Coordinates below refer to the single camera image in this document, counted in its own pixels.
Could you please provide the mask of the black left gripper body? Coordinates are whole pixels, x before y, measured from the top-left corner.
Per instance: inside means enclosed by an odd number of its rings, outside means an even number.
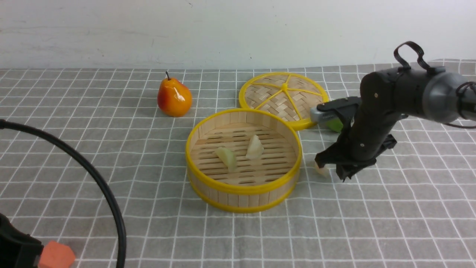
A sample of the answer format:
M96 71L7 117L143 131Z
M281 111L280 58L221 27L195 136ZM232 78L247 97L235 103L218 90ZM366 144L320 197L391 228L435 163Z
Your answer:
M37 268L43 248L39 240L15 229L5 215L0 215L1 268Z

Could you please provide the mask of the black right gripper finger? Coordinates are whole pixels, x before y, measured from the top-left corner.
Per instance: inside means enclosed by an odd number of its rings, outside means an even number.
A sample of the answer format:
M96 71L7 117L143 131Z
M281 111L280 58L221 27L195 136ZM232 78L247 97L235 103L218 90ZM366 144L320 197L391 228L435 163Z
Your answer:
M369 166L374 166L376 164L376 159L370 159L367 161L347 161L347 162L341 162L337 163L335 165L335 171L343 182L348 178L351 179L352 176L360 172L361 170L369 167Z
M342 165L347 162L348 156L340 144L332 144L315 156L315 163L318 168L324 168L328 163Z

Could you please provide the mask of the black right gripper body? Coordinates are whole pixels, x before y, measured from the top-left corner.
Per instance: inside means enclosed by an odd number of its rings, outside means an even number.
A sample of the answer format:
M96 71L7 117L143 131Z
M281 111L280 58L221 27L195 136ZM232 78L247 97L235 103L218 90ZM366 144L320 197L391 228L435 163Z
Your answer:
M340 141L344 164L372 166L379 155L393 149L397 141L390 133L397 121L397 112L359 108Z

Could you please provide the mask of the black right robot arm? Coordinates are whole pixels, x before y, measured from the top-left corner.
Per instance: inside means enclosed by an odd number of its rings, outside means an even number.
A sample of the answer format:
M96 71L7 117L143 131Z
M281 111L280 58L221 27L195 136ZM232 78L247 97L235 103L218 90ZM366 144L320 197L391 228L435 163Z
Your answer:
M475 121L475 82L438 67L434 72L388 68L365 75L360 95L311 108L311 121L340 120L334 144L316 154L317 168L335 164L340 180L376 164L397 141L392 128L409 116L455 127L459 118Z

